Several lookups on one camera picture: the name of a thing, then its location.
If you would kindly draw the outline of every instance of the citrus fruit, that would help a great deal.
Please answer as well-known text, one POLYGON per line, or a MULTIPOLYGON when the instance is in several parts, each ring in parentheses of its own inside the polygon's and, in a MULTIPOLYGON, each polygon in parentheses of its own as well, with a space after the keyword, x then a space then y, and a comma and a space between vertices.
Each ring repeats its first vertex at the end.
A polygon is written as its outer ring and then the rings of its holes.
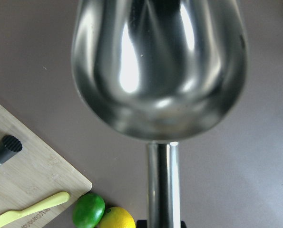
POLYGON ((73 223, 77 228, 94 228, 100 222, 104 209, 101 196, 87 193, 77 200, 73 210, 73 223))
POLYGON ((100 223, 100 228, 136 228, 133 217, 121 207, 106 210, 100 223))

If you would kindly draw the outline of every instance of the yellow utensil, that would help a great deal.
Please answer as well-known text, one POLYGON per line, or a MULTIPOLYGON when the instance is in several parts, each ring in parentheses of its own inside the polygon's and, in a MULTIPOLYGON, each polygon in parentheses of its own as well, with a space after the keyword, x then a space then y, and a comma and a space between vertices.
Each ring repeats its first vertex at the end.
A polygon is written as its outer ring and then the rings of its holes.
POLYGON ((0 228, 24 216, 65 203, 69 200, 69 198, 69 194, 65 191, 62 191, 24 210, 7 211, 4 214, 0 215, 0 228))

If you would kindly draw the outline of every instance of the gray surface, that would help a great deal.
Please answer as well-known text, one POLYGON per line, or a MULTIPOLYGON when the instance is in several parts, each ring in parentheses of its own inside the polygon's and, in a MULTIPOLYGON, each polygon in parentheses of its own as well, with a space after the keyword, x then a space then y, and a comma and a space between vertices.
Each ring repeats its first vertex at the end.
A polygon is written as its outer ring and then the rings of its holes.
MULTIPOLYGON (((241 1, 249 78, 230 114, 180 144, 189 228, 283 228, 283 0, 241 1)), ((71 77, 71 0, 0 0, 0 103, 93 183, 146 218, 146 153, 99 121, 71 77)), ((73 228, 72 207, 46 228, 73 228)))

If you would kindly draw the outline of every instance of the utensil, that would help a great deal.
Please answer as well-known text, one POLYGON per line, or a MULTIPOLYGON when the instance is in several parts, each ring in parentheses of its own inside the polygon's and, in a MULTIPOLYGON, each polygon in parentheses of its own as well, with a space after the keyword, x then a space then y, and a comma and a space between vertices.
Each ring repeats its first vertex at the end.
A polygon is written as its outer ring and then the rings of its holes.
POLYGON ((247 65, 236 0, 81 0, 72 69, 111 128, 150 141, 148 225, 180 227, 178 143, 215 126, 247 65))
POLYGON ((39 203, 32 205, 29 208, 26 208, 21 211, 10 210, 0 215, 0 227, 3 227, 17 219, 20 219, 24 216, 33 214, 35 212, 51 208, 62 203, 65 203, 69 200, 70 196, 67 192, 62 191, 53 196, 50 196, 39 203))
POLYGON ((23 149, 21 142, 12 135, 5 135, 0 141, 0 165, 23 149))

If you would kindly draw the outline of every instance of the cutting board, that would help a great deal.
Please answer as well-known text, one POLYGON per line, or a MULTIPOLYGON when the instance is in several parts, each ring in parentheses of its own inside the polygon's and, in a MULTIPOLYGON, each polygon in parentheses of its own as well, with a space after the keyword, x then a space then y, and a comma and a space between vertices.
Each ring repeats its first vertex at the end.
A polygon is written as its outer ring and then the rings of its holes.
POLYGON ((0 105, 0 140, 11 134, 23 150, 0 166, 0 214, 22 210, 57 192, 67 191, 62 205, 20 218, 5 228, 42 228, 90 191, 92 183, 0 105))

